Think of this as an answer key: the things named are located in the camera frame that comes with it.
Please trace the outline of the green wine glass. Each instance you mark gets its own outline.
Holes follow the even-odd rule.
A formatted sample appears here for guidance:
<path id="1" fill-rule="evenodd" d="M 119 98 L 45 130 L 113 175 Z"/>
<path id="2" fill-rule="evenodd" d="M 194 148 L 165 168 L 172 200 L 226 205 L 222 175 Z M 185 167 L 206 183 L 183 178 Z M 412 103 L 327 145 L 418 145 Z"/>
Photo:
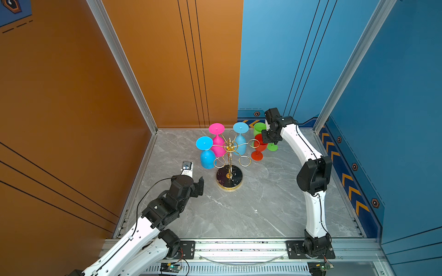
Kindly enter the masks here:
<path id="1" fill-rule="evenodd" d="M 263 130 L 266 130 L 266 129 L 267 129 L 266 123 L 260 123 L 260 122 L 258 122 L 258 123 L 256 123 L 256 124 L 254 124 L 254 127 L 253 127 L 253 136 L 256 137 L 257 135 L 261 134 L 261 132 L 262 132 Z"/>
<path id="2" fill-rule="evenodd" d="M 267 145 L 267 149 L 268 149 L 269 151 L 274 152 L 274 151 L 277 151 L 277 150 L 279 149 L 279 147 L 278 147 L 278 145 L 276 145 L 275 143 L 268 143 L 268 145 Z"/>

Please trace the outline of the red wine glass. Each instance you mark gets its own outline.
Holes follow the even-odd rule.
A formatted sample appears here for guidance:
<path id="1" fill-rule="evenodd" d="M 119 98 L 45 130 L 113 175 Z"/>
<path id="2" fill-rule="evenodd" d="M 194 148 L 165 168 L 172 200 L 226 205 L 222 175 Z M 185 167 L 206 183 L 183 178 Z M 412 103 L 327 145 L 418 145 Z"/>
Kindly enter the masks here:
<path id="1" fill-rule="evenodd" d="M 257 134 L 254 138 L 254 151 L 251 154 L 251 158 L 258 162 L 263 159 L 263 151 L 267 149 L 267 143 L 263 141 L 262 134 Z"/>

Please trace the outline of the light blue wine glass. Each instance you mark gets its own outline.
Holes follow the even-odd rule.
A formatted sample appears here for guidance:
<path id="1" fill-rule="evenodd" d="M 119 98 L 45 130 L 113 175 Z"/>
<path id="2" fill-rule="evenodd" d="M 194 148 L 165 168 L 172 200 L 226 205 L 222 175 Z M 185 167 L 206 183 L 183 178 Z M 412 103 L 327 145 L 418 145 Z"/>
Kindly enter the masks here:
<path id="1" fill-rule="evenodd" d="M 211 149 L 213 147 L 212 139 L 208 136 L 202 136 L 196 141 L 196 147 L 201 151 L 200 162 L 202 167 L 207 170 L 213 169 L 216 156 Z"/>

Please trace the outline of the teal blue wine glass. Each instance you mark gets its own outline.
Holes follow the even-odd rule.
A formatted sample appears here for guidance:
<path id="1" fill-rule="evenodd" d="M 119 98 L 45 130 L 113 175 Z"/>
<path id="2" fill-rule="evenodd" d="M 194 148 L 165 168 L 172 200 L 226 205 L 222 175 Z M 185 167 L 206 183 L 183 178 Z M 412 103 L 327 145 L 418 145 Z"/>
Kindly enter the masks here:
<path id="1" fill-rule="evenodd" d="M 249 126 L 246 123 L 237 122 L 236 124 L 234 124 L 233 130 L 237 133 L 237 136 L 235 138 L 235 142 L 238 144 L 236 153 L 239 155 L 245 155 L 247 141 L 244 137 L 244 134 L 249 131 Z"/>

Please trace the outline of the magenta wine glass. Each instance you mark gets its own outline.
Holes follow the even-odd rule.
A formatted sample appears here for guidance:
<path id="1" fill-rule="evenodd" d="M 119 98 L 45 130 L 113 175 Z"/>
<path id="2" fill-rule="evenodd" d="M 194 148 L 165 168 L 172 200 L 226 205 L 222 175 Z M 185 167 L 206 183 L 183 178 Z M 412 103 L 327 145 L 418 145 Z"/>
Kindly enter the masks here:
<path id="1" fill-rule="evenodd" d="M 225 127 L 221 123 L 213 123 L 209 126 L 209 132 L 214 135 L 213 138 L 213 146 L 212 150 L 217 158 L 222 157 L 226 150 L 224 149 L 224 138 L 221 137 L 221 134 L 224 132 Z"/>

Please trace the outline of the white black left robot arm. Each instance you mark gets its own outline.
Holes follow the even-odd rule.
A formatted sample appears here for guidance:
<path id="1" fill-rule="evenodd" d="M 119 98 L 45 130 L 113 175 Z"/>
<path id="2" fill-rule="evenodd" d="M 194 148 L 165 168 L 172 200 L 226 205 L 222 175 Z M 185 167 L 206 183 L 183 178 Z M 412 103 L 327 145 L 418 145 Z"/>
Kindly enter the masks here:
<path id="1" fill-rule="evenodd" d="M 152 200 L 135 224 L 96 262 L 71 276 L 138 276 L 165 257 L 177 254 L 180 238 L 167 226 L 178 219 L 191 197 L 203 195 L 204 178 L 189 175 L 167 178 L 170 188 Z"/>

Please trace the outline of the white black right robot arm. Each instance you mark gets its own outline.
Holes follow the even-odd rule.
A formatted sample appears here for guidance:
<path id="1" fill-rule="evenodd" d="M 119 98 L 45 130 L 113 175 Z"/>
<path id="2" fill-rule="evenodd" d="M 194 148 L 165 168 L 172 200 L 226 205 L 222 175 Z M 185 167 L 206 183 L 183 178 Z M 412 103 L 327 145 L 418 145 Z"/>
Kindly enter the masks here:
<path id="1" fill-rule="evenodd" d="M 305 196 L 307 223 L 303 251 L 310 258 L 334 259 L 332 236 L 326 227 L 325 197 L 332 172 L 332 160 L 322 155 L 305 138 L 291 116 L 283 117 L 277 108 L 265 112 L 266 129 L 263 142 L 277 144 L 286 141 L 296 153 L 302 168 L 297 184 Z"/>

